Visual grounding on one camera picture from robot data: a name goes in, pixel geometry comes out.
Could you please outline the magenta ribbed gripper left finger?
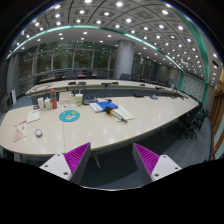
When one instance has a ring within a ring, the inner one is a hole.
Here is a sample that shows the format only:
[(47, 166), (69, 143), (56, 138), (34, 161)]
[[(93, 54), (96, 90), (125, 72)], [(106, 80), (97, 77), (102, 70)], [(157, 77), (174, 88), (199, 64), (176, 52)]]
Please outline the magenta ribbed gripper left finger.
[(65, 154), (55, 154), (41, 169), (79, 185), (90, 153), (90, 144), (86, 143)]

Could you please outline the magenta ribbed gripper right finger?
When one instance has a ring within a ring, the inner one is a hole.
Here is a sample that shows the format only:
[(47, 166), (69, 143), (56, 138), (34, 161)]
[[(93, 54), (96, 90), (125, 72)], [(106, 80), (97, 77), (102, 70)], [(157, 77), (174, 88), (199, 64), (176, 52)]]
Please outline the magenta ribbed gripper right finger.
[(144, 185), (181, 170), (168, 155), (158, 155), (139, 144), (133, 144), (132, 153)]

